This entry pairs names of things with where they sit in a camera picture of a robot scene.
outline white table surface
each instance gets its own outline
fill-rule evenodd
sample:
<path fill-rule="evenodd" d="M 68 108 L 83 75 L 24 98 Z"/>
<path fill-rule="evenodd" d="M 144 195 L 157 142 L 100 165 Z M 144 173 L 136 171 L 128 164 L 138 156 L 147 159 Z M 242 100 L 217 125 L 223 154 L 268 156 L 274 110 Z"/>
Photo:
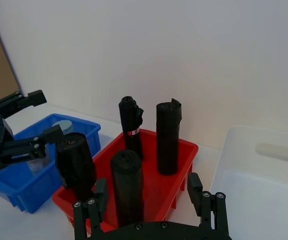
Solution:
<path fill-rule="evenodd" d="M 77 113 L 48 103 L 38 107 L 29 107 L 7 119 L 14 134 L 35 122 L 58 113 L 90 120 L 101 125 L 100 141 L 102 149 L 121 132 L 121 125 L 97 117 Z M 199 174 L 204 189 L 208 190 L 219 160 L 220 150 L 199 146 L 199 153 L 194 160 L 193 171 Z M 177 208 L 169 221 L 197 225 L 199 223 L 187 190 L 178 200 Z M 73 240 L 74 231 L 65 214 L 47 200 L 34 214 L 21 212 L 12 207 L 10 202 L 0 197 L 0 240 Z"/>

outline red plastic tray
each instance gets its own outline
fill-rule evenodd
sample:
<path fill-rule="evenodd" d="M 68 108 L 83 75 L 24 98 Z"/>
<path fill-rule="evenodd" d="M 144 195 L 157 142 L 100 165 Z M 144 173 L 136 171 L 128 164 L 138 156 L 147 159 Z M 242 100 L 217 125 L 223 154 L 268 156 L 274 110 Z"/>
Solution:
<path fill-rule="evenodd" d="M 192 172 L 192 163 L 198 152 L 198 146 L 188 141 L 179 140 L 178 172 L 172 176 L 164 176 L 157 171 L 156 162 L 156 133 L 149 130 L 140 130 L 143 155 L 142 161 L 144 188 L 143 198 L 145 202 L 144 221 L 165 221 L 169 218 L 173 209 L 176 209 L 176 201 L 185 190 L 187 174 Z M 108 204 L 101 223 L 104 232 L 118 227 L 113 182 L 110 170 L 110 160 L 119 150 L 125 149 L 124 137 L 121 133 L 98 155 L 94 157 L 97 178 L 106 178 L 108 185 Z M 66 214 L 68 220 L 74 226 L 72 204 L 76 201 L 69 189 L 61 187 L 53 195 L 55 204 Z M 87 232 L 90 231 L 89 222 L 86 222 Z"/>

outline plastic container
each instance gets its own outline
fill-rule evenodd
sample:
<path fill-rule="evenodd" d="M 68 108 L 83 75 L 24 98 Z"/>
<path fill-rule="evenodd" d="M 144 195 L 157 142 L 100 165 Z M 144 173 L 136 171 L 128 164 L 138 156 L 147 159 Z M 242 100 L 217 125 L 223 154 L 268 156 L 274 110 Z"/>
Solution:
<path fill-rule="evenodd" d="M 144 221 L 167 220 L 182 191 L 185 190 L 187 173 L 191 173 L 193 160 L 198 152 L 198 146 L 188 141 L 179 140 L 178 172 L 165 176 L 157 171 L 156 161 L 156 133 L 141 129 L 141 141 L 144 158 L 142 169 L 144 176 L 143 198 L 145 202 Z M 108 184 L 108 204 L 101 223 L 104 232 L 117 228 L 117 216 L 114 199 L 114 189 L 110 170 L 112 156 L 125 149 L 124 137 L 121 133 L 97 156 L 94 157 L 97 178 L 106 178 Z M 66 214 L 68 220 L 74 225 L 72 203 L 76 201 L 69 189 L 61 187 L 53 195 L 53 201 Z M 86 222 L 90 233 L 89 220 Z"/>
<path fill-rule="evenodd" d="M 98 131 L 100 125 L 75 117 L 52 114 L 14 136 L 23 139 L 41 134 L 52 124 L 60 120 L 70 120 L 76 132 L 86 135 L 92 155 L 100 150 Z M 55 145 L 49 145 L 51 163 L 35 176 L 32 175 L 26 162 L 13 164 L 0 170 L 0 196 L 9 200 L 13 207 L 21 211 L 34 213 L 61 186 L 55 166 Z"/>
<path fill-rule="evenodd" d="M 45 153 L 46 156 L 44 158 L 34 159 L 27 162 L 27 165 L 34 176 L 37 175 L 52 161 L 50 157 L 49 145 L 46 145 Z"/>
<path fill-rule="evenodd" d="M 288 239 L 288 133 L 232 127 L 210 191 L 226 194 L 232 239 Z"/>

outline blue bin rim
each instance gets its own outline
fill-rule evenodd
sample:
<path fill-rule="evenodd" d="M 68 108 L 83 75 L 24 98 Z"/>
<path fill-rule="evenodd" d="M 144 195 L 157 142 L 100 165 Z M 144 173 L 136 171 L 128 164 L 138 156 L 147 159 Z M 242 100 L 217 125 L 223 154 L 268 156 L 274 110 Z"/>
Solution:
<path fill-rule="evenodd" d="M 85 124 L 91 124 L 91 125 L 94 125 L 94 129 L 91 130 L 89 133 L 86 134 L 86 137 L 89 137 L 90 135 L 96 133 L 96 132 L 99 132 L 99 130 L 101 129 L 101 126 L 98 124 L 98 123 L 95 123 L 95 122 L 92 122 L 92 121 L 89 121 L 89 120 L 84 120 L 84 119 L 80 119 L 80 118 L 77 118 L 77 117 L 73 117 L 73 116 L 67 116 L 67 115 L 63 115 L 63 114 L 59 114 L 59 113 L 52 113 L 46 117 L 44 117 L 43 119 L 39 120 L 38 122 L 30 125 L 29 127 L 32 127 L 42 121 L 44 121 L 45 119 L 47 118 L 50 118 L 50 117 L 62 117 L 62 118 L 66 118 L 68 120 L 73 120 L 73 121 L 78 121 L 78 122 L 82 122 L 82 123 L 85 123 Z M 18 132 L 16 135 L 19 135 L 21 134 L 22 132 L 24 132 L 27 128 L 23 129 L 22 131 Z M 21 193 L 23 190 L 25 190 L 29 185 L 35 183 L 36 181 L 38 181 L 38 179 L 40 177 L 42 177 L 43 175 L 45 175 L 47 173 L 47 171 L 51 168 L 53 168 L 55 165 L 55 162 L 51 162 L 50 164 L 48 164 L 42 171 L 40 171 L 39 173 L 37 173 L 33 178 L 31 178 L 26 184 L 24 184 L 21 188 L 18 188 L 18 189 L 15 189 L 13 187 L 10 187 L 8 186 L 7 184 L 3 183 L 0 181 L 0 184 L 1 185 L 5 185 L 7 186 L 8 188 L 11 188 L 13 189 L 13 192 L 12 192 L 12 195 L 17 195 L 19 193 Z"/>

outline rolled black bag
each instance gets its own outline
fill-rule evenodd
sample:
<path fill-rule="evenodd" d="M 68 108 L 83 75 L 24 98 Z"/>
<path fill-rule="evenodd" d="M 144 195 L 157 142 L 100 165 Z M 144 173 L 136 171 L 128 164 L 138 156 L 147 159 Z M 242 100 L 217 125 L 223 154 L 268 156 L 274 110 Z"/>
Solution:
<path fill-rule="evenodd" d="M 131 96 L 123 97 L 118 106 L 126 149 L 133 150 L 140 159 L 143 159 L 139 126 L 143 123 L 144 111 L 137 106 Z"/>
<path fill-rule="evenodd" d="M 63 186 L 72 189 L 76 200 L 86 202 L 93 197 L 96 169 L 86 136 L 69 133 L 56 143 L 56 167 Z"/>
<path fill-rule="evenodd" d="M 121 150 L 111 159 L 118 226 L 144 220 L 141 160 L 132 150 Z"/>
<path fill-rule="evenodd" d="M 181 103 L 175 99 L 156 106 L 157 168 L 162 175 L 178 170 L 179 124 L 182 119 Z"/>

